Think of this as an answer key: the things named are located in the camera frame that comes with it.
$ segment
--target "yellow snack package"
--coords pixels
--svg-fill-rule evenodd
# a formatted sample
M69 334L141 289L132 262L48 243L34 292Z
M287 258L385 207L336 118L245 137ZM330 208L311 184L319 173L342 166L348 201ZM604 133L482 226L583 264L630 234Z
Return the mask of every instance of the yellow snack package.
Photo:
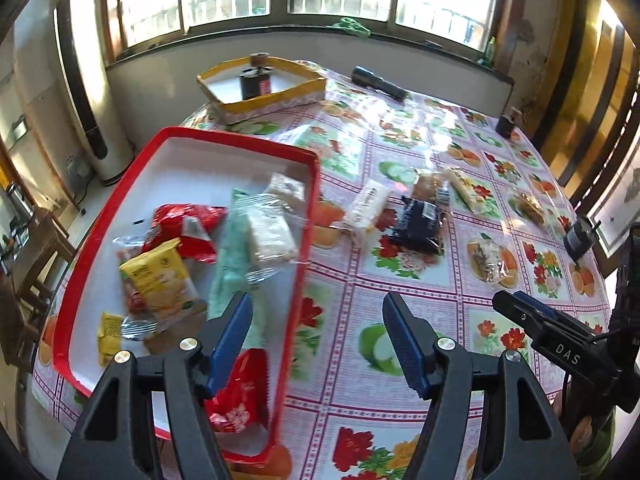
M100 316L100 326L98 327L98 358L100 366L105 367L111 362L113 356L122 350L122 338L120 336L120 326L122 316L103 312Z
M204 303L178 254L179 244L180 238L174 238L120 265L159 319Z

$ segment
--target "red snack bag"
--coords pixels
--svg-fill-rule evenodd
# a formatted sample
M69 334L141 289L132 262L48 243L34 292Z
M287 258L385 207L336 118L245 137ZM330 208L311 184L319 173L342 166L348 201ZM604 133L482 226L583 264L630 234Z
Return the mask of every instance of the red snack bag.
M198 262L213 264L218 255L208 231L226 215L226 207L197 204L165 204L154 213L151 230L142 248L146 253L163 242L180 238L178 254Z
M229 381L211 400L204 401L211 427L217 433L240 433L247 425L268 423L267 354L260 348L243 351Z

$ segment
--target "table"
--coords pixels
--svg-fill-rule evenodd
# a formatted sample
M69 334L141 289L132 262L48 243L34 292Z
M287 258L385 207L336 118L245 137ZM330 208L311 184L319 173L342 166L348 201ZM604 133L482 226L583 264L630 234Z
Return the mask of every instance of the table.
M292 457L288 478L399 479L429 403L406 386L383 340L381 309L387 292L400 292L415 315L471 351L500 355L504 349L518 349L549 398L561 389L564 372L533 351L521 329L492 310L491 298L500 287L474 274L468 244L492 238L517 268L512 290L524 290L597 332L606 327L610 307L593 254L578 266L566 254L562 226L575 221L574 212L522 133L506 142L493 131L494 118L417 93L401 105L304 63L328 78L326 101L230 128L303 146L321 159L322 202L314 218L314 246L283 412L281 441ZM209 105L183 125L222 129ZM485 197L487 213L473 215L454 194L444 256L424 256L393 244L388 234L401 210L400 197L410 191L414 168L449 165L468 173ZM340 218L370 178L393 193L367 243L356 248L349 237L326 226ZM547 227L520 214L511 197L516 188L540 199L549 215ZM65 277L53 316L66 284ZM45 331L33 392L71 431L82 398L47 362L49 337ZM465 477L467 459L477 446L481 415L482 395L473 394L459 478ZM161 456L165 476L178 478L172 447L164 446Z

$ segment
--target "wooden chair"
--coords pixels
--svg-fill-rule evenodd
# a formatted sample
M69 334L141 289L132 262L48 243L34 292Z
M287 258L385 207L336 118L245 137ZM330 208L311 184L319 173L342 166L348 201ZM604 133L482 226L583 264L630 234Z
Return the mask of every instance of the wooden chair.
M29 240L0 282L0 345L7 364L31 372L31 355L24 356L22 348L25 342L37 345L57 289L57 283L47 286L40 275L54 254L69 264L76 252L51 214L29 226ZM23 312L23 304L30 312Z

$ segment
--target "black flashlight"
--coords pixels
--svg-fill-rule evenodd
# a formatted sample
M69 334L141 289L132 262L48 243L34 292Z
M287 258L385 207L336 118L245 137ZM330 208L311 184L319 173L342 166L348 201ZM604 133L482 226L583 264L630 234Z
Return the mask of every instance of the black flashlight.
M351 81L356 85L373 88L380 90L385 94L390 95L396 101L403 102L409 92L404 88L390 83L386 79L382 79L380 76L375 75L373 72L366 70L361 66L357 66L351 73Z

